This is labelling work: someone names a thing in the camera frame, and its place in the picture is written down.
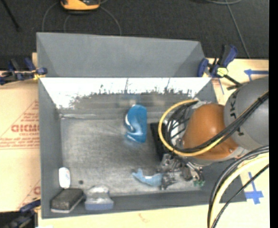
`white object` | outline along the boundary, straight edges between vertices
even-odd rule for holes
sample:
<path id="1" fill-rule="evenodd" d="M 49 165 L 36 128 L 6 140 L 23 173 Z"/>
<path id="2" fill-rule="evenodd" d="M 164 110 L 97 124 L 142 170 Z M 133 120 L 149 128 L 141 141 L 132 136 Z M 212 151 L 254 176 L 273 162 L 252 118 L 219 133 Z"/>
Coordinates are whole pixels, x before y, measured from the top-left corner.
<path id="1" fill-rule="evenodd" d="M 71 178 L 70 171 L 66 167 L 61 167 L 58 169 L 58 179 L 61 188 L 67 189 L 70 187 Z"/>

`black sponge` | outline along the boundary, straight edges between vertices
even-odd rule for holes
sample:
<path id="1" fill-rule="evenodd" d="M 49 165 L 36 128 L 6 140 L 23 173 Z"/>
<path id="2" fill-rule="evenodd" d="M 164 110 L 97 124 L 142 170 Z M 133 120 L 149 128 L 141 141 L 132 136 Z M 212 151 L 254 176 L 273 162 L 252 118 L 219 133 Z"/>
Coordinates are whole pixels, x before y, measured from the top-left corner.
<path id="1" fill-rule="evenodd" d="M 51 200 L 51 212 L 70 213 L 83 199 L 84 193 L 81 189 L 64 189 Z"/>

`black carpet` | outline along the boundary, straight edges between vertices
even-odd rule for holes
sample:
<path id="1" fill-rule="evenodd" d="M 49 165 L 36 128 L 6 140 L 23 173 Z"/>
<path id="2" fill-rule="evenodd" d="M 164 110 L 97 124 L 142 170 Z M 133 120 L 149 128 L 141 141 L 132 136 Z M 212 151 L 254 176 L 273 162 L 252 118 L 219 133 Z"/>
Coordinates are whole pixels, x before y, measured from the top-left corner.
<path id="1" fill-rule="evenodd" d="M 21 31 L 0 0 L 0 69 L 31 56 L 38 31 L 197 40 L 206 57 L 233 44 L 238 58 L 269 57 L 269 0 L 108 0 L 84 16 L 66 14 L 58 0 L 5 1 Z M 0 227 L 16 216 L 0 214 Z"/>

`light blue plastic piece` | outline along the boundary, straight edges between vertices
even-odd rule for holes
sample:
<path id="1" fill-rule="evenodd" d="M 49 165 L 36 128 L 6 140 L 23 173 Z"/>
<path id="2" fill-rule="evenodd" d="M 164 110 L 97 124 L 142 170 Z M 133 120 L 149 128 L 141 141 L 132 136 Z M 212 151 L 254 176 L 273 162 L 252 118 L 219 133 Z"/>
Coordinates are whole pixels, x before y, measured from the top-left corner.
<path id="1" fill-rule="evenodd" d="M 138 169 L 138 172 L 133 172 L 132 175 L 139 181 L 148 184 L 149 186 L 159 187 L 162 185 L 163 173 L 157 173 L 153 176 L 144 176 L 142 169 Z"/>
<path id="2" fill-rule="evenodd" d="M 105 186 L 93 186 L 86 192 L 85 209 L 102 211 L 113 209 L 114 201 L 109 196 L 109 189 Z"/>
<path id="3" fill-rule="evenodd" d="M 128 129 L 126 138 L 138 143 L 146 141 L 147 134 L 147 110 L 144 106 L 135 104 L 125 117 L 125 125 Z"/>

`yellow cable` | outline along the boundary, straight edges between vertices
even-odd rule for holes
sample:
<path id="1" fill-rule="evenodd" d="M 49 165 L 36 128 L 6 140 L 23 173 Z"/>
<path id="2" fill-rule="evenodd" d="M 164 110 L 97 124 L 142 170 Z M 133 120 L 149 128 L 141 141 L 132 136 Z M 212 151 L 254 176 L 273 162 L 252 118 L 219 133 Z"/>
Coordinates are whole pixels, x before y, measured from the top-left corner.
<path id="1" fill-rule="evenodd" d="M 184 105 L 184 104 L 188 104 L 188 103 L 195 103 L 197 102 L 197 100 L 185 100 L 185 101 L 181 101 L 181 102 L 178 102 L 174 105 L 172 105 L 170 108 L 168 108 L 164 114 L 162 115 L 160 121 L 159 121 L 159 125 L 158 125 L 158 134 L 159 134 L 159 137 L 162 141 L 162 143 L 165 145 L 166 148 L 168 148 L 170 151 L 176 153 L 177 155 L 180 155 L 180 156 L 195 156 L 195 155 L 198 155 L 198 154 L 202 154 L 202 153 L 205 153 L 207 152 L 208 150 L 210 150 L 211 148 L 215 147 L 217 145 L 217 143 L 222 139 L 224 138 L 224 136 L 222 136 L 221 138 L 219 138 L 218 140 L 212 142 L 209 146 L 205 147 L 204 149 L 202 150 L 199 150 L 199 151 L 196 151 L 196 152 L 193 152 L 193 153 L 184 153 L 184 152 L 181 152 L 181 151 L 178 151 L 178 150 L 175 150 L 163 137 L 163 134 L 162 134 L 162 124 L 163 124 L 163 121 L 165 119 L 165 117 L 168 115 L 168 113 L 170 111 L 172 111 L 173 109 L 175 109 L 176 107 L 180 106 L 180 105 Z"/>
<path id="2" fill-rule="evenodd" d="M 216 205 L 219 204 L 220 199 L 223 195 L 223 193 L 225 192 L 225 190 L 228 188 L 228 186 L 234 181 L 234 179 L 236 177 L 238 177 L 243 171 L 245 171 L 246 169 L 248 169 L 249 167 L 251 167 L 252 165 L 262 162 L 264 160 L 269 160 L 269 153 L 267 153 L 266 155 L 263 155 L 261 157 L 256 157 L 255 159 L 245 163 L 244 165 L 240 166 L 238 169 L 236 169 L 226 180 L 225 182 L 220 186 L 220 189 L 218 190 L 215 198 L 214 198 L 214 202 L 213 202 L 213 206 L 211 209 L 211 215 L 210 215 L 210 227 L 213 225 L 213 222 L 215 221 L 216 217 L 214 216 L 214 207 Z"/>

